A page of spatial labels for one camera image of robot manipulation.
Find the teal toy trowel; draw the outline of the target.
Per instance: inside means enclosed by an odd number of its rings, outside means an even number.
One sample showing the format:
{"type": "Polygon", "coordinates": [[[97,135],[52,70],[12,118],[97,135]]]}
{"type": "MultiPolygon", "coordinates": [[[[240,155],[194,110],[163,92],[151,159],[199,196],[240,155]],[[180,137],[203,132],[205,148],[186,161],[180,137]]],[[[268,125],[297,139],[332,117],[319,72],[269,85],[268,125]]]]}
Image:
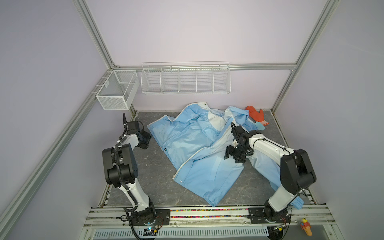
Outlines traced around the teal toy trowel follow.
{"type": "Polygon", "coordinates": [[[260,123],[260,122],[255,122],[255,126],[257,127],[258,131],[265,130],[265,126],[262,123],[260,123]]]}

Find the white mesh box basket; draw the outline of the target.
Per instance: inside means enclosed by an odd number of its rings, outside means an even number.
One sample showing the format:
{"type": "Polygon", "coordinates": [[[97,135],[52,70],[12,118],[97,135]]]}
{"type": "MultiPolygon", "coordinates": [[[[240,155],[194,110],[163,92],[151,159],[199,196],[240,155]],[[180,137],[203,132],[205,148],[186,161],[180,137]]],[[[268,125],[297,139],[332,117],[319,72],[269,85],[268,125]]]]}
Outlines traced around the white mesh box basket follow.
{"type": "Polygon", "coordinates": [[[127,111],[139,86],[136,71],[112,70],[96,97],[104,110],[127,111]]]}

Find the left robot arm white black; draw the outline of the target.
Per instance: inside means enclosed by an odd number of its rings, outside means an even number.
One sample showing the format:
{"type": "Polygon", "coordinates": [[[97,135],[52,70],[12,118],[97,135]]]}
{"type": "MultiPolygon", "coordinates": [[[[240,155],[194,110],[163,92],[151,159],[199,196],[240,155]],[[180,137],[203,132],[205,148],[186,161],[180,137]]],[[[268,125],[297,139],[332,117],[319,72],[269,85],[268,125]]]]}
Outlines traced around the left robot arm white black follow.
{"type": "Polygon", "coordinates": [[[150,225],[156,221],[156,210],[150,197],[142,189],[139,169],[134,156],[140,145],[138,134],[123,134],[117,143],[102,151],[104,175],[108,185],[119,189],[131,203],[124,207],[123,222],[150,225]]]}

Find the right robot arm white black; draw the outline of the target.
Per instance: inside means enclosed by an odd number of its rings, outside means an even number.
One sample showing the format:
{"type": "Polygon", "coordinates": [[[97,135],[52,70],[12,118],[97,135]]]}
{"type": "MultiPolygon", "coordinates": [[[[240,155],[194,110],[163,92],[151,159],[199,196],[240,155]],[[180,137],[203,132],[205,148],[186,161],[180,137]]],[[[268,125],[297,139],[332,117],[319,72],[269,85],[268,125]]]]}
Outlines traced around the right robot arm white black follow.
{"type": "Polygon", "coordinates": [[[248,157],[261,153],[278,166],[280,186],[270,197],[262,211],[262,217],[270,223],[286,215],[288,205],[309,186],[317,181],[311,160],[306,151],[284,147],[262,134],[249,132],[235,137],[234,146],[227,146],[224,159],[233,157],[235,163],[244,163],[248,157]]]}

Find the small toy figure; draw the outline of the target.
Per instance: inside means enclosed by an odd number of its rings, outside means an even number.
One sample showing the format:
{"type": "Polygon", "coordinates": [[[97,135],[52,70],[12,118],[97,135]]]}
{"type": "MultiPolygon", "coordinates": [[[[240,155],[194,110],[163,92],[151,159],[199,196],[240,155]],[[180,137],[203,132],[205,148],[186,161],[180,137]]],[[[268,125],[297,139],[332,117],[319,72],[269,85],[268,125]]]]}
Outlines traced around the small toy figure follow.
{"type": "Polygon", "coordinates": [[[311,228],[312,228],[311,224],[309,223],[309,221],[306,218],[302,218],[300,225],[301,225],[302,230],[305,231],[307,236],[313,236],[313,233],[311,230],[311,228]]]}

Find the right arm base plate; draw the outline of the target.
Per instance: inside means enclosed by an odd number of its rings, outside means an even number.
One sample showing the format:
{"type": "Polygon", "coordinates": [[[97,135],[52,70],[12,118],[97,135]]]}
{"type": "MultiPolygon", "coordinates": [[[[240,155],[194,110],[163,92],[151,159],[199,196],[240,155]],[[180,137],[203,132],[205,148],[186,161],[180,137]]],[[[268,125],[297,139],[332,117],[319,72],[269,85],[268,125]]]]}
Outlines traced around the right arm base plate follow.
{"type": "Polygon", "coordinates": [[[291,215],[287,209],[275,212],[271,208],[254,207],[248,208],[248,219],[252,224],[288,224],[291,222],[291,215]]]}

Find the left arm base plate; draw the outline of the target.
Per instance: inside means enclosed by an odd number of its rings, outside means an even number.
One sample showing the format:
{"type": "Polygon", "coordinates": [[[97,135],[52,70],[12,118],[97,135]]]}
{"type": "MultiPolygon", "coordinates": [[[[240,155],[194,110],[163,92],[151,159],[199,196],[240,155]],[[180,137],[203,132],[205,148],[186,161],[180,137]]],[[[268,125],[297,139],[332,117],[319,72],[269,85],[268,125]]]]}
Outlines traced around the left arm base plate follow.
{"type": "Polygon", "coordinates": [[[134,212],[131,216],[131,222],[134,226],[168,226],[170,220],[170,209],[155,209],[153,213],[151,211],[141,214],[134,212]]]}

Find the white ventilation grille strip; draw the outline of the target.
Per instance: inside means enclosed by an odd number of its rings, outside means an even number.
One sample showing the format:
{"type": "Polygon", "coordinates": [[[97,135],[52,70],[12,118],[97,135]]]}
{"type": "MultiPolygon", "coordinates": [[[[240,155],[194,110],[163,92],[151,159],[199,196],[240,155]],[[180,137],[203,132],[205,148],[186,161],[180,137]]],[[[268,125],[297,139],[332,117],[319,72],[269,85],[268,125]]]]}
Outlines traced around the white ventilation grille strip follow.
{"type": "MultiPolygon", "coordinates": [[[[268,237],[267,227],[199,227],[199,228],[161,228],[153,234],[149,228],[135,230],[142,240],[170,240],[170,239],[216,239],[237,237],[268,237]]],[[[94,240],[135,240],[136,237],[130,228],[127,229],[100,229],[93,236],[94,240]]]]}

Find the light blue zip jacket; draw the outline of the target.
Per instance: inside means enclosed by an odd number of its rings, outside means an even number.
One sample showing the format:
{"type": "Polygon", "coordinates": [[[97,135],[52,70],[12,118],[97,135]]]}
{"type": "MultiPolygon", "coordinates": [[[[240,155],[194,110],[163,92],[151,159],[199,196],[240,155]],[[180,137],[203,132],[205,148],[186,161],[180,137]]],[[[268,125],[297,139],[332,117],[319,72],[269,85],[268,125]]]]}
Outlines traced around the light blue zip jacket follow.
{"type": "Polygon", "coordinates": [[[206,102],[186,106],[173,118],[163,116],[148,125],[154,139],[177,172],[174,181],[215,207],[244,169],[233,158],[224,160],[234,137],[231,123],[257,130],[249,112],[236,107],[211,109],[206,102]]]}

